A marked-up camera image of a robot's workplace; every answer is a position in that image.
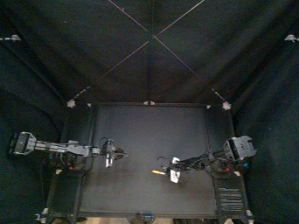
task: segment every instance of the black curtain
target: black curtain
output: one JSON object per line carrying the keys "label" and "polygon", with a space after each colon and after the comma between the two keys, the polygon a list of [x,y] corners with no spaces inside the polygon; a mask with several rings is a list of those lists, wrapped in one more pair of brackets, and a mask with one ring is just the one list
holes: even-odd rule
{"label": "black curtain", "polygon": [[281,41],[235,102],[237,134],[249,135],[257,149],[247,192],[261,223],[299,223],[297,57],[299,44]]}
{"label": "black curtain", "polygon": [[[9,37],[13,32],[2,18],[0,25],[1,37]],[[48,189],[44,157],[9,156],[10,137],[28,131],[37,139],[60,141],[64,107],[25,43],[0,42],[0,223],[33,223]]]}

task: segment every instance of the cable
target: cable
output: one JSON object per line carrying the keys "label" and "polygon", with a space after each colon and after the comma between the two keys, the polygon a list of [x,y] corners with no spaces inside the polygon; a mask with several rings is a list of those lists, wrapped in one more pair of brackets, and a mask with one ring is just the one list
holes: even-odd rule
{"label": "cable", "polygon": [[40,181],[41,181],[41,201],[43,205],[45,206],[45,198],[44,198],[44,185],[43,185],[43,163],[44,163],[45,158],[41,161],[41,166],[40,166]]}
{"label": "cable", "polygon": [[101,141],[103,141],[103,139],[107,139],[108,140],[108,138],[105,137],[105,136],[103,136],[100,139],[99,139],[99,148],[101,149]]}

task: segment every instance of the wire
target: wire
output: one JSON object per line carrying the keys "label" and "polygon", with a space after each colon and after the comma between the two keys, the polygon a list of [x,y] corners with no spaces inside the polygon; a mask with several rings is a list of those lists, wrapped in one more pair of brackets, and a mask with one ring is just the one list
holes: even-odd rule
{"label": "wire", "polygon": [[43,163],[44,163],[45,158],[41,161],[41,166],[40,166],[40,181],[41,181],[41,200],[43,200],[43,205],[45,206],[45,198],[44,198],[44,184],[43,184]]}
{"label": "wire", "polygon": [[65,165],[65,163],[64,163],[63,160],[61,160],[61,154],[60,154],[60,161],[61,161],[61,163]]}
{"label": "wire", "polygon": [[192,6],[191,7],[191,9],[187,11],[187,12],[184,12],[183,13],[183,15],[177,18],[177,19],[175,19],[173,20],[173,22],[169,24],[169,25],[167,25],[165,26],[165,28],[156,34],[156,37],[159,36],[159,35],[161,35],[164,32],[165,32],[165,30],[168,30],[168,28],[171,28],[171,26],[184,17],[184,16],[187,16],[193,10],[195,10],[195,8],[197,8],[197,6],[199,5],[201,5],[201,3],[204,2],[205,0],[201,0],[199,3],[196,3],[195,4],[195,6]]}
{"label": "wire", "polygon": [[113,2],[113,1],[111,1],[111,0],[108,0],[115,6],[116,6],[116,8],[133,20],[133,22],[148,32],[148,30],[141,26],[141,24],[125,13],[125,9],[123,8],[120,8],[117,5],[116,5],[116,3]]}
{"label": "wire", "polygon": [[83,93],[88,91],[88,89],[95,86],[96,83],[140,51],[140,49],[144,48],[144,46],[148,44],[148,41],[145,41],[127,56],[124,59],[120,60],[120,62],[116,63],[116,65],[104,73],[99,76],[99,78],[85,87],[81,89],[81,91],[72,97],[71,101],[77,99]]}
{"label": "wire", "polygon": [[215,90],[215,88],[203,81],[201,76],[192,70],[192,68],[187,65],[187,63],[181,60],[181,58],[175,54],[175,52],[171,50],[171,48],[164,44],[164,42],[153,36],[156,41],[163,45],[163,47],[168,50],[168,52],[172,54],[172,56],[183,63],[183,65],[188,68],[188,70],[195,74],[197,77],[200,77],[200,82],[209,88],[212,93],[225,102],[225,98],[220,95],[220,93]]}
{"label": "wire", "polygon": [[107,139],[108,140],[108,138],[105,137],[105,136],[103,136],[100,139],[99,139],[99,148],[101,149],[101,141],[103,141],[103,139]]}

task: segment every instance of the small object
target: small object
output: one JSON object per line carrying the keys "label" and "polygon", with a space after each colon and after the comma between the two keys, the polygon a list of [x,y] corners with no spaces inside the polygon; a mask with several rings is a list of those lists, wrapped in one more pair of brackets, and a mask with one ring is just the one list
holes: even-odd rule
{"label": "small object", "polygon": [[18,37],[17,35],[13,35],[13,36],[10,37],[10,40],[12,40],[12,41],[21,41],[21,39],[20,39],[20,37]]}
{"label": "small object", "polygon": [[253,216],[249,210],[247,210],[247,216]]}
{"label": "small object", "polygon": [[18,37],[16,34],[12,35],[10,38],[0,38],[0,40],[5,40],[5,41],[12,40],[13,42],[14,42],[14,41],[21,41],[20,37]]}
{"label": "small object", "polygon": [[225,109],[225,110],[229,110],[231,109],[231,104],[225,101],[225,102],[223,102],[223,108]]}
{"label": "small object", "polygon": [[69,100],[69,101],[67,102],[67,104],[68,104],[68,107],[69,107],[69,108],[73,108],[73,107],[76,106],[76,102],[75,102],[73,100]]}
{"label": "small object", "polygon": [[59,175],[61,173],[61,169],[57,169],[55,173]]}
{"label": "small object", "polygon": [[237,177],[240,176],[240,173],[239,173],[239,171],[233,171],[233,173],[236,174],[236,176],[237,176]]}
{"label": "small object", "polygon": [[[177,157],[172,158],[172,163],[176,165],[179,164],[180,159]],[[171,181],[173,183],[179,183],[179,177],[180,177],[181,173],[179,171],[171,170]]]}
{"label": "small object", "polygon": [[165,175],[165,172],[152,170],[152,173]]}
{"label": "small object", "polygon": [[284,41],[292,41],[292,42],[295,42],[295,41],[299,41],[299,38],[296,38],[293,34],[289,34],[284,38]]}

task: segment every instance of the metal frame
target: metal frame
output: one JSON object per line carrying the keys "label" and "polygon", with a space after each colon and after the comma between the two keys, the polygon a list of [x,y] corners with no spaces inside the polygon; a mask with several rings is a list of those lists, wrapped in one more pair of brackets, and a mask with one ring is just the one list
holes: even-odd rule
{"label": "metal frame", "polygon": [[[100,103],[99,105],[109,105],[109,106],[144,106],[140,103]],[[201,107],[201,104],[169,104],[169,103],[161,103],[157,105],[153,105],[152,107]],[[231,122],[231,117],[229,117],[229,112],[224,112],[225,113],[225,117],[228,119],[228,123],[229,123],[229,132],[231,135],[235,136],[235,130],[232,127],[232,122]],[[91,138],[92,138],[92,132],[93,132],[93,126],[95,126],[95,110],[92,109],[89,111],[89,115],[88,115],[88,126],[89,126],[89,131],[88,131],[88,142],[91,143]],[[211,118],[211,113],[209,111],[205,109],[204,110],[204,118],[205,118],[205,130],[207,130],[207,145],[208,147],[211,147],[211,123],[212,123],[212,118]],[[47,223],[52,223],[52,220],[56,217],[65,217],[69,220],[71,224],[76,224],[76,219],[77,217],[117,217],[117,218],[143,218],[145,217],[144,214],[141,213],[97,213],[97,212],[81,212],[80,211],[80,202],[81,202],[81,190],[83,190],[83,186],[84,186],[84,179],[85,179],[85,172],[81,173],[81,175],[79,175],[79,181],[77,181],[77,191],[76,191],[76,197],[75,197],[75,203],[73,203],[73,209],[72,209],[72,213],[52,213],[51,207],[52,207],[52,197],[55,194],[55,189],[56,189],[56,184],[57,184],[57,175],[53,174],[52,177],[52,185],[51,185],[51,193],[49,193],[49,198],[48,198],[48,203],[47,203],[47,207],[49,208],[49,215],[48,215],[48,221]],[[243,182],[243,178],[239,178],[239,190],[241,191],[241,196],[243,196],[243,200],[244,200],[244,208],[245,210],[248,210],[248,202],[247,202],[247,192],[245,192],[245,187],[244,187],[244,182]],[[231,217],[228,217],[225,214],[223,214],[220,212],[220,200],[219,200],[219,193],[216,192],[216,184],[215,184],[215,180],[213,180],[213,190],[215,190],[215,196],[216,196],[216,203],[217,203],[217,210],[215,211],[215,215],[169,215],[167,213],[155,213],[151,214],[151,216],[153,218],[173,218],[173,219],[204,219],[204,220],[212,220],[212,219],[217,219],[219,223],[223,224],[227,218],[233,218],[233,219],[240,219],[243,221],[247,221],[247,216],[244,211],[241,211],[241,213],[236,213],[235,215],[231,215]]]}

